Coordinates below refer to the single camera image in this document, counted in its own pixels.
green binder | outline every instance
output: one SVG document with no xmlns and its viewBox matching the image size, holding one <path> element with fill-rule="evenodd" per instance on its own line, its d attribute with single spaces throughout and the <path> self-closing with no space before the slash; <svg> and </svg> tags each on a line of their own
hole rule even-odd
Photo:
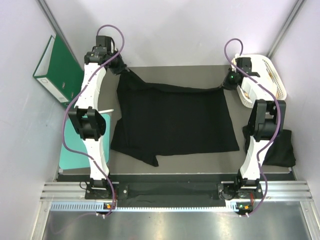
<svg viewBox="0 0 320 240">
<path fill-rule="evenodd" d="M 84 71 L 57 35 L 50 37 L 33 77 L 67 106 L 81 90 Z"/>
</svg>

vertical metal post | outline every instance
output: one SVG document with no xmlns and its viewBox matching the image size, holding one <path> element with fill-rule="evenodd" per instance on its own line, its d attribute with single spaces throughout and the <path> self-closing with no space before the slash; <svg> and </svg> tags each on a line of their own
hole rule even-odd
<svg viewBox="0 0 320 240">
<path fill-rule="evenodd" d="M 55 31 L 57 35 L 60 36 L 66 47 L 69 49 L 70 53 L 72 54 L 73 58 L 76 60 L 76 62 L 79 64 L 74 52 L 72 51 L 64 33 L 62 32 L 57 20 L 55 19 L 54 15 L 52 14 L 48 4 L 46 3 L 46 0 L 36 0 L 36 2 L 39 4 L 41 10 L 43 11 L 45 17 L 47 18 L 48 22 L 50 23 L 51 27 Z"/>
<path fill-rule="evenodd" d="M 305 2 L 306 2 L 306 0 L 297 0 L 295 2 L 289 16 L 285 20 L 279 33 L 277 34 L 275 40 L 273 41 L 273 43 L 271 45 L 270 50 L 268 51 L 267 57 L 269 59 L 272 59 L 272 57 L 275 55 L 279 45 L 281 44 L 282 40 L 284 39 L 286 33 L 288 32 L 290 26 L 292 25 L 294 19 L 297 17 L 299 11 L 301 10 L 301 8 L 303 7 Z"/>
</svg>

robotic manipulator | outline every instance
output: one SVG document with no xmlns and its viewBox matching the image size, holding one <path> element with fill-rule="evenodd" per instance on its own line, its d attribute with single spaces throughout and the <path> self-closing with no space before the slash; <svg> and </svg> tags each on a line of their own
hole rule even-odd
<svg viewBox="0 0 320 240">
<path fill-rule="evenodd" d="M 250 199 L 261 199 L 263 196 L 261 185 L 259 184 L 261 176 L 257 153 L 265 147 L 273 137 L 277 127 L 278 116 L 274 99 L 269 93 L 258 86 L 258 84 L 264 85 L 266 82 L 266 77 L 264 76 L 268 75 L 264 62 L 255 61 L 253 58 L 246 56 L 241 57 L 237 54 L 233 63 L 257 81 L 257 83 L 253 82 L 232 66 L 222 83 L 222 87 L 226 90 L 241 88 L 247 93 L 253 103 L 253 109 L 247 126 L 250 135 L 250 144 L 245 161 L 239 169 L 234 182 L 219 184 L 218 191 L 222 199 L 236 202 L 237 213 L 239 215 L 245 215 L 254 209 Z M 278 100 L 278 103 L 281 115 L 281 119 L 279 119 L 279 135 L 283 130 L 286 103 L 283 100 Z M 270 146 L 271 144 L 259 154 L 261 166 Z"/>
<path fill-rule="evenodd" d="M 127 69 L 119 54 L 109 64 L 102 67 L 92 78 L 94 71 L 103 63 L 113 57 L 118 50 L 115 47 L 114 40 L 109 36 L 96 36 L 96 45 L 84 56 L 84 78 L 81 90 L 85 91 L 80 95 L 74 107 L 68 112 L 72 125 L 80 138 L 83 140 L 87 154 L 92 156 L 99 168 L 109 175 L 109 169 L 106 164 L 103 137 L 106 132 L 106 121 L 98 112 L 98 97 L 100 87 L 107 69 L 110 69 L 114 75 L 120 74 Z M 96 164 L 89 159 L 90 163 L 90 183 L 87 185 L 87 192 L 107 192 L 106 194 L 95 194 L 94 199 L 110 196 L 110 188 L 105 175 L 97 168 Z"/>
</svg>

black folded cloth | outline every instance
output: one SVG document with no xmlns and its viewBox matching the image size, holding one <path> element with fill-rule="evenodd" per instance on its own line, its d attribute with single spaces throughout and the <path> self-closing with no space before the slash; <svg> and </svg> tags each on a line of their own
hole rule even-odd
<svg viewBox="0 0 320 240">
<path fill-rule="evenodd" d="M 247 153 L 250 145 L 250 135 L 248 126 L 242 128 L 242 133 L 245 138 L 244 149 Z M 279 167 L 293 167 L 296 165 L 296 158 L 294 155 L 294 147 L 291 143 L 292 132 L 290 130 L 282 130 L 282 133 L 278 135 L 273 144 L 269 147 L 263 165 L 272 165 Z"/>
<path fill-rule="evenodd" d="M 124 71 L 116 92 L 122 118 L 112 150 L 155 167 L 156 155 L 239 150 L 222 88 L 146 83 L 133 71 Z"/>
</svg>

reflective metal surface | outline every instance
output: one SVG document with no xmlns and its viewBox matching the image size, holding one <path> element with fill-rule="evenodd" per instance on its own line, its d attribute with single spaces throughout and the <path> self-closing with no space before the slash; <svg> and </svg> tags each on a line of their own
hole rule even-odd
<svg viewBox="0 0 320 240">
<path fill-rule="evenodd" d="M 222 212 L 115 212 L 105 220 L 50 212 L 45 240 L 310 240 L 299 202 L 266 202 L 250 218 Z"/>
</svg>

